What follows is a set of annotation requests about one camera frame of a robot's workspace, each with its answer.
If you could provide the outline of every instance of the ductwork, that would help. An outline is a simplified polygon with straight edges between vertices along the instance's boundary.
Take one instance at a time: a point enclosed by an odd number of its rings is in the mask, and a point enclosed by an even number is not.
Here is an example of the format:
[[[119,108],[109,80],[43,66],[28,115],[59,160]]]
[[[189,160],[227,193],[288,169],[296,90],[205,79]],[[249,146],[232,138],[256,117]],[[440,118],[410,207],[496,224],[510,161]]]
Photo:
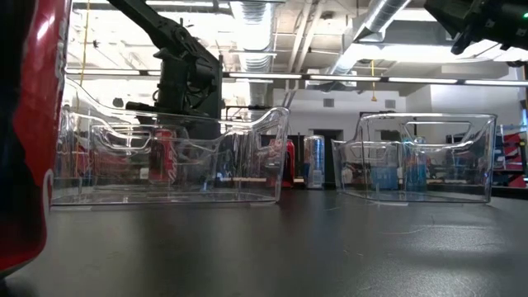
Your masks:
[[[404,9],[411,0],[372,0],[354,37],[354,42],[373,33],[384,31],[394,20],[396,13]],[[354,64],[361,59],[362,45],[352,43],[328,70],[328,74],[344,75],[350,72]]]
[[[234,18],[238,21],[238,46],[246,51],[270,51],[275,4],[268,2],[231,2]],[[239,55],[242,71],[267,73],[271,70],[270,55]],[[267,84],[249,84],[248,105],[270,105]]]

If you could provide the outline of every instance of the plastic bin handle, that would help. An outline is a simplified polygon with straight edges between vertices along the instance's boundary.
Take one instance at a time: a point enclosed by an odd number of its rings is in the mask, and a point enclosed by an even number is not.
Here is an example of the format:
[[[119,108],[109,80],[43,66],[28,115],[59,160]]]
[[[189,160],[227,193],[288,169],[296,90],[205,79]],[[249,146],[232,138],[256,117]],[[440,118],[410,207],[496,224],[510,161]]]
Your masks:
[[[409,129],[408,127],[410,125],[416,125],[416,126],[419,126],[419,125],[457,125],[457,126],[460,126],[460,125],[465,125],[467,126],[467,130],[464,132],[464,136],[462,137],[462,140],[457,143],[457,144],[464,144],[465,142],[468,141],[468,138],[471,136],[471,133],[473,132],[473,129],[474,129],[474,125],[473,123],[467,121],[467,120],[460,120],[460,121],[438,121],[438,120],[414,120],[414,121],[409,121],[407,123],[405,123],[403,125],[403,130],[405,131],[405,134],[407,135],[407,137],[409,137],[410,139],[412,139],[412,142],[416,145],[421,145],[419,143],[417,143],[416,141],[416,136],[412,135],[410,132],[409,132]],[[426,145],[426,146],[434,146],[434,147],[452,147],[453,144],[423,144],[423,145]]]
[[[374,161],[380,161],[380,160],[384,160],[386,157],[387,157],[387,147],[386,146],[372,146],[372,145],[365,145],[363,147],[349,147],[349,150],[350,152],[352,153],[352,155],[354,156],[354,158],[361,158],[360,156],[356,155],[356,153],[354,153],[354,149],[360,149],[361,151],[361,155],[363,155],[363,159],[365,159],[366,161],[371,161],[371,162],[374,162]],[[376,150],[381,150],[383,149],[383,155],[380,155],[380,156],[377,156],[377,158],[370,158],[368,156],[366,156],[366,152],[365,152],[365,149],[376,149]]]
[[[139,137],[139,136],[134,136],[134,135],[126,135],[126,134],[122,134],[120,132],[117,132],[115,130],[113,130],[112,128],[110,128],[109,130],[103,130],[103,131],[100,131],[101,133],[101,142],[104,146],[106,146],[107,148],[110,148],[110,149],[115,149],[115,150],[144,150],[147,148],[147,145],[149,145],[149,142],[152,138],[152,133],[150,131],[147,131],[147,130],[141,130],[141,131],[127,131],[127,132],[130,132],[131,134],[134,134],[134,133],[142,133],[143,136]],[[120,145],[114,145],[111,143],[111,141],[108,140],[108,136],[107,135],[113,135],[115,136],[116,138],[120,138],[120,139],[127,139],[127,140],[132,140],[132,139],[143,139],[144,142],[143,142],[143,145],[139,146],[139,147],[134,147],[132,145],[130,146],[120,146]]]
[[[108,129],[107,132],[104,133],[104,140],[107,141],[106,139],[106,135],[107,134],[113,134],[115,137],[118,137],[118,138],[130,138],[130,139],[144,139],[145,137],[148,137],[149,139],[152,137],[152,133],[150,131],[146,131],[146,130],[142,130],[142,131],[127,131],[127,132],[140,132],[143,134],[143,136],[135,136],[135,135],[124,135],[122,133],[120,133],[119,131],[116,131],[114,130],[114,128],[112,127],[112,125],[108,124],[105,120],[101,119],[101,118],[98,118],[96,116],[92,116],[92,115],[82,115],[82,114],[78,114],[78,113],[75,113],[75,116],[79,117],[79,118],[84,118],[84,119],[87,119],[87,120],[94,120],[94,121],[97,121],[99,122],[100,124],[99,125],[92,125],[92,130],[94,128],[98,128],[98,127],[105,127],[106,129]],[[147,146],[147,142],[145,142],[145,144],[140,147],[140,148],[130,148],[130,147],[126,147],[126,148],[122,148],[122,147],[119,147],[119,146],[115,146],[113,144],[111,144],[110,142],[108,142],[107,144],[104,144],[105,146],[107,147],[111,147],[113,149],[123,149],[123,150],[126,150],[126,149],[145,149],[146,146]]]

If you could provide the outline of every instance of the doorway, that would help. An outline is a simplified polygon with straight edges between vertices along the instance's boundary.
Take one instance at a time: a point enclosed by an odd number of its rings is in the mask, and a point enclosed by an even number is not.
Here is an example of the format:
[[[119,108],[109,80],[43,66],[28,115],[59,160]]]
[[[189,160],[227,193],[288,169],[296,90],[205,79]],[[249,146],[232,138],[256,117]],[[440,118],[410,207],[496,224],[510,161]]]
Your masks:
[[[343,130],[314,129],[313,135],[324,137],[324,187],[336,188],[336,174],[333,171],[332,140],[343,140]]]

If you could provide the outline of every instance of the black robotic arm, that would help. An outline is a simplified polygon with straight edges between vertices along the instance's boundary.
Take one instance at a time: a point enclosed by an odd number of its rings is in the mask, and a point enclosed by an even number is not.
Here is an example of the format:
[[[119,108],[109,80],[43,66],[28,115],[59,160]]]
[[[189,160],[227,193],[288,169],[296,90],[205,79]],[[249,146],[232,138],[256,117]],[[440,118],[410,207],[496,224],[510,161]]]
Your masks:
[[[526,0],[426,0],[424,7],[455,39],[453,54],[482,39],[528,50]]]
[[[108,0],[140,26],[160,49],[154,56],[162,60],[158,99],[155,106],[129,102],[127,109],[193,116],[214,116],[198,111],[201,103],[220,100],[216,92],[222,83],[220,62],[189,31],[177,22],[160,16],[144,0]]]

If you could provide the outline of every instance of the red bottle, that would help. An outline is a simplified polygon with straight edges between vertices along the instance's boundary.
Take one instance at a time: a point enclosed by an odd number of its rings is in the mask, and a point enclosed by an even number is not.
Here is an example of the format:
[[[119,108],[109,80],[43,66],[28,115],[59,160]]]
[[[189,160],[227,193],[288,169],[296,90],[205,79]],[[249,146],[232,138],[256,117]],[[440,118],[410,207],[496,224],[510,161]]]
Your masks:
[[[69,0],[0,1],[0,278],[45,245]]]
[[[295,146],[294,142],[288,139],[286,143],[286,156],[284,158],[284,171],[282,173],[282,186],[294,187],[295,178]]]
[[[176,180],[177,174],[177,158],[172,144],[176,132],[157,129],[154,136],[156,139],[152,142],[149,156],[148,179],[152,183],[171,185]]]

